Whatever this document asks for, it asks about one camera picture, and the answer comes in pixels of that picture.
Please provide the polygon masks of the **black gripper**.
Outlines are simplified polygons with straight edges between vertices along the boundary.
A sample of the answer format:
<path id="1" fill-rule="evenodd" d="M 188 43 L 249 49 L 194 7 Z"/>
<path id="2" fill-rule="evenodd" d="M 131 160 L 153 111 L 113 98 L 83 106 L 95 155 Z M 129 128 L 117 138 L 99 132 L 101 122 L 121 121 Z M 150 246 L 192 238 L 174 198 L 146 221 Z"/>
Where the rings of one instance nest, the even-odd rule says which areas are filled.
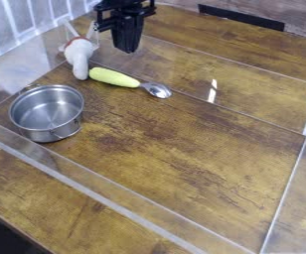
<path id="1" fill-rule="evenodd" d="M 97 29 L 101 32 L 111 29 L 113 45 L 123 52 L 134 53 L 141 40 L 144 19 L 156 14 L 156 0 L 101 0 L 93 6 L 93 11 L 97 13 Z"/>

